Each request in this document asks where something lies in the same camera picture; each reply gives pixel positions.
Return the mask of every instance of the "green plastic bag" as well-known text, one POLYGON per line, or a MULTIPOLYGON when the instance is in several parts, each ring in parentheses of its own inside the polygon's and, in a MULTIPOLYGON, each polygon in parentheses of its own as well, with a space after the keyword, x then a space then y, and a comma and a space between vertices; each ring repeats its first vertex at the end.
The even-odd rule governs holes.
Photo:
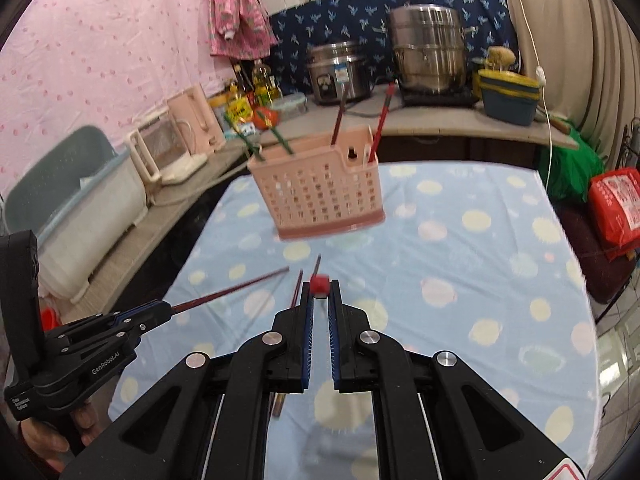
MULTIPOLYGON (((589 182, 594 176, 604 173, 604 164, 573 126, 570 135, 578 143, 578 149, 553 148, 551 176, 546 192, 552 200, 587 202, 589 182)), ((538 173, 544 183, 548 168, 549 148, 543 148, 538 173)))

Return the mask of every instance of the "pink jacket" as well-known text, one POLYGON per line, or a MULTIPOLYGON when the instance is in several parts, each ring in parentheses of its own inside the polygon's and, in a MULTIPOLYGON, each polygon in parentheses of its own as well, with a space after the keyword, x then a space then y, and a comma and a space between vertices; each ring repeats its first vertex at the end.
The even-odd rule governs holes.
POLYGON ((235 59, 267 57, 276 39, 258 0, 209 0, 212 56, 235 59))

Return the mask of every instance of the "pink basket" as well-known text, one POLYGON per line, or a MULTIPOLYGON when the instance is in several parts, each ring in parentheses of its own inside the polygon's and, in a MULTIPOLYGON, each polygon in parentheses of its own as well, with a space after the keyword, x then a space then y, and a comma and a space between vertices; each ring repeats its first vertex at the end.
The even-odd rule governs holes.
POLYGON ((251 171, 283 239, 351 231, 384 221, 378 160, 368 163, 373 137, 368 126, 264 149, 251 171))

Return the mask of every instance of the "metal bolt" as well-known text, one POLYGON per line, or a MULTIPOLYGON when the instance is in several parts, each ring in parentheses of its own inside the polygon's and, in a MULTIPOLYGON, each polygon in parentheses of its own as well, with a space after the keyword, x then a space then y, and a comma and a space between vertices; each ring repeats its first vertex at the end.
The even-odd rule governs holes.
POLYGON ((436 361, 442 366, 450 367, 458 362, 458 358, 453 352, 444 351, 436 356, 436 361))
POLYGON ((267 332, 265 335, 262 336, 262 342, 265 345, 277 345, 282 341, 282 334, 280 334, 279 332, 267 332))
POLYGON ((207 362, 207 358, 202 354, 193 353, 187 355, 187 358, 184 362, 189 368, 200 368, 204 363, 207 362))
POLYGON ((365 330, 360 334, 360 341, 367 345, 373 345, 380 341, 380 334, 375 330, 365 330))

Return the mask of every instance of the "human hand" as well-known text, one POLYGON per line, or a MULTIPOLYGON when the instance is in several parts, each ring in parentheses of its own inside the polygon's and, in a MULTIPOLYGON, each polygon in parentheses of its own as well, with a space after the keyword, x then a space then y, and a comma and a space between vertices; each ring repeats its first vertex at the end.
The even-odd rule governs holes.
MULTIPOLYGON (((91 444, 102 431, 98 425, 98 414, 91 402, 72 411, 71 417, 85 446, 91 444)), ((59 473, 65 468, 65 464, 58 454, 69 451, 69 443, 66 438, 51 426, 34 418, 22 421, 20 430, 27 446, 50 467, 59 473)))

